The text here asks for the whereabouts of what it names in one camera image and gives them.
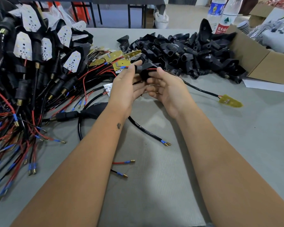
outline white plastic bag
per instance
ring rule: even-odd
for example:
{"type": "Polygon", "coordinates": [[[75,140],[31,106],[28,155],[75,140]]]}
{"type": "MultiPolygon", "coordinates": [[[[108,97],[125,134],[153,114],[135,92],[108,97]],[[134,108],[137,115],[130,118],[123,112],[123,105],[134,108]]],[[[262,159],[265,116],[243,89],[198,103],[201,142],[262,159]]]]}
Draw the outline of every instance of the white plastic bag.
{"type": "Polygon", "coordinates": [[[166,29],[169,23],[169,17],[166,14],[166,10],[163,15],[159,14],[159,11],[155,12],[155,26],[157,29],[166,29]]]}

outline hand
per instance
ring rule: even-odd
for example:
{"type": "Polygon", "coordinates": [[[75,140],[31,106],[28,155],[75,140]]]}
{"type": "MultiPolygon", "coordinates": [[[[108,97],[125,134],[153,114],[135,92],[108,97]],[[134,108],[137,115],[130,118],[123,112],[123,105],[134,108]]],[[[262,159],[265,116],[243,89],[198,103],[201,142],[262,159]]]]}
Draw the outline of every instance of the hand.
{"type": "Polygon", "coordinates": [[[114,79],[107,105],[110,109],[121,113],[124,120],[131,114],[133,101],[144,93],[147,85],[145,82],[134,84],[141,80],[138,74],[135,75],[134,64],[141,65],[142,61],[134,62],[114,79]]]}
{"type": "Polygon", "coordinates": [[[150,72],[149,76],[152,78],[148,78],[147,83],[155,85],[148,86],[146,91],[151,97],[161,101],[174,119],[182,116],[188,105],[195,104],[181,78],[163,71],[160,67],[157,72],[150,72]]]}

